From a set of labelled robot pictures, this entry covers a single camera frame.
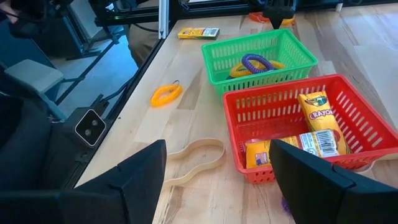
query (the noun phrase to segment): floor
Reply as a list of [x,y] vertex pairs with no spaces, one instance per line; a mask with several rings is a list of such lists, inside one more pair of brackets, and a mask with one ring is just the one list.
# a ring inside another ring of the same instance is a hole
[[[70,94],[59,104],[59,108],[69,116],[77,107],[86,107],[95,101],[99,94],[108,96],[117,91],[123,83],[128,81],[137,71],[137,65],[131,58],[127,46],[126,36],[119,39],[119,44],[114,45],[103,58],[91,69],[86,78],[81,81]],[[105,49],[111,43],[104,40],[95,44],[98,50]],[[96,57],[82,58],[66,61],[51,58],[50,60],[63,74],[65,79],[77,78],[86,68],[94,62]],[[72,83],[62,83],[58,97],[60,97]],[[117,101],[117,97],[109,101],[105,117]]]

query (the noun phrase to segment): orange ring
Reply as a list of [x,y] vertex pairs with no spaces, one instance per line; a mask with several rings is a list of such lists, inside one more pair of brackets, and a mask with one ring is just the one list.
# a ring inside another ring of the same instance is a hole
[[[261,23],[269,22],[269,19],[268,19],[268,18],[262,16],[262,12],[252,12],[252,13],[249,13],[249,18],[250,18],[252,21],[255,21],[255,22],[261,22]],[[282,21],[282,25],[284,25],[284,26],[285,26],[285,25],[289,25],[289,24],[292,24],[293,22],[294,22],[294,17],[291,18],[291,19],[284,19],[284,20]]]

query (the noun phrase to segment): barcode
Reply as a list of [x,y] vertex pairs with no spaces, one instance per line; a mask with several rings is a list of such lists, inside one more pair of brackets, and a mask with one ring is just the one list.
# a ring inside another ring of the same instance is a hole
[[210,35],[216,35],[217,31],[218,31],[218,29],[212,29],[210,32]]
[[315,135],[318,140],[319,150],[322,157],[338,156],[336,142],[331,130],[317,131]]

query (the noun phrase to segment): plastic basket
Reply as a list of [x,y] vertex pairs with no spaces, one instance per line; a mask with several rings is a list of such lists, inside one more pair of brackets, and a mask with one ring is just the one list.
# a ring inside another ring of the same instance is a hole
[[342,75],[308,78],[232,91],[224,95],[236,169],[251,183],[275,179],[272,167],[246,169],[244,143],[309,132],[297,100],[299,93],[325,90],[352,154],[326,158],[346,169],[358,169],[398,152],[398,136]]
[[[220,99],[227,91],[306,78],[318,63],[288,29],[205,44],[202,52],[209,81]],[[286,68],[227,80],[231,68],[248,53],[282,62]]]

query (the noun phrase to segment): wooden tabletop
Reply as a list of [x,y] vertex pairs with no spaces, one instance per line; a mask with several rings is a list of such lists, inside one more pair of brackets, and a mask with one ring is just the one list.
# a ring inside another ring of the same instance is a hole
[[[299,13],[296,24],[289,26],[319,59],[310,77],[345,74],[392,126],[398,121],[396,105],[387,106],[386,102],[393,98],[380,96],[385,96],[386,91],[397,93],[388,88],[392,86],[389,82],[396,84],[398,80],[387,69],[397,68],[395,60],[389,58],[397,58],[397,14],[398,4],[351,7],[344,8],[341,14]],[[223,107],[208,82],[201,54],[201,46],[211,40],[179,40],[177,32],[183,27],[219,27],[218,40],[272,29],[271,25],[250,21],[246,16],[178,21],[78,185],[157,139],[165,139],[168,152],[175,152],[196,139],[218,138],[227,145],[226,162],[198,174],[183,187],[164,190],[154,223],[293,223],[282,210],[282,195],[276,182],[252,185],[235,170]],[[184,87],[182,95],[165,107],[151,108],[149,100],[155,89],[175,80]],[[195,165],[213,160],[218,153],[206,147],[184,161],[168,162],[166,179],[184,175]],[[397,169],[397,161],[378,161],[366,175],[398,187]]]

